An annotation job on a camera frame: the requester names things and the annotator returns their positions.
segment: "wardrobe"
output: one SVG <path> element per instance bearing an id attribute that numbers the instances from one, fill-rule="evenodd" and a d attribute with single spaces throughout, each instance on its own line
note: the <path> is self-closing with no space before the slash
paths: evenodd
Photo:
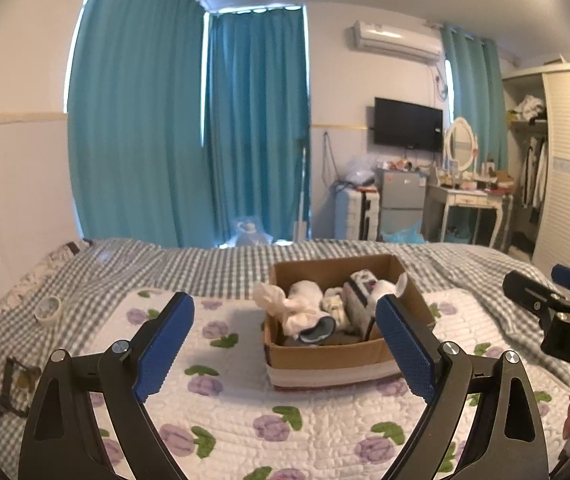
<path id="1" fill-rule="evenodd" d="M 503 83 L 507 110 L 519 105 L 527 95 L 542 99 L 547 107 L 546 119 L 511 121 L 508 169 L 517 181 L 510 229 L 512 243 L 515 236 L 525 235 L 532 244 L 531 252 L 521 252 L 549 276 L 556 264 L 570 267 L 570 63 L 510 72 Z M 525 192 L 521 184 L 524 163 L 528 152 L 536 154 L 536 148 L 530 147 L 543 144 L 547 151 L 547 179 L 542 203 L 537 208 L 524 206 L 523 202 L 528 201 L 521 200 Z"/>

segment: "wall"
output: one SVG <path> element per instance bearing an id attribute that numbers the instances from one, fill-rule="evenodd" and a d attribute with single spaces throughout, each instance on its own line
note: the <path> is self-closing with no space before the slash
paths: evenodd
<path id="1" fill-rule="evenodd" d="M 48 251 L 78 238 L 66 130 L 62 113 L 0 114 L 0 299 Z"/>
<path id="2" fill-rule="evenodd" d="M 307 20 L 312 125 L 356 126 L 311 129 L 312 236 L 329 238 L 334 235 L 334 200 L 329 186 L 336 178 L 330 146 L 339 174 L 355 156 L 398 159 L 404 154 L 398 148 L 374 146 L 371 134 L 358 129 L 371 124 L 374 97 L 446 108 L 435 91 L 435 69 L 398 57 L 356 51 L 351 27 L 363 20 L 436 37 L 440 34 L 425 27 L 425 20 L 420 18 L 344 4 L 309 3 Z M 513 68 L 502 60 L 504 72 Z M 434 155 L 407 152 L 407 157 L 412 163 L 426 166 Z"/>
<path id="3" fill-rule="evenodd" d="M 82 0 L 0 0 L 0 112 L 63 110 Z"/>

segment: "air conditioner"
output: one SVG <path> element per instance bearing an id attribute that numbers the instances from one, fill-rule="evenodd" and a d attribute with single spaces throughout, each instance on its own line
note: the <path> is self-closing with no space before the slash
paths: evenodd
<path id="1" fill-rule="evenodd" d="M 440 38 L 398 27 L 359 21 L 354 25 L 354 34 L 359 50 L 407 57 L 427 64 L 435 64 L 443 55 Z"/>

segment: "blue plastic bag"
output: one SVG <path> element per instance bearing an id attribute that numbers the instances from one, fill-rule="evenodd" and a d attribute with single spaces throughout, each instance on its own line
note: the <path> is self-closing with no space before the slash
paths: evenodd
<path id="1" fill-rule="evenodd" d="M 409 229 L 403 229 L 394 234 L 388 235 L 385 233 L 380 234 L 383 240 L 389 244 L 426 244 L 423 235 L 421 234 L 421 222 L 415 223 Z"/>

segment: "tape roll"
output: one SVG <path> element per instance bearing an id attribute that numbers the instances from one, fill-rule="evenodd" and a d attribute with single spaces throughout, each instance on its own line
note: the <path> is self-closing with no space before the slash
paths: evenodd
<path id="1" fill-rule="evenodd" d="M 38 324 L 45 327 L 54 326 L 63 314 L 63 302 L 55 296 L 48 296 L 38 302 L 34 309 L 34 317 Z"/>

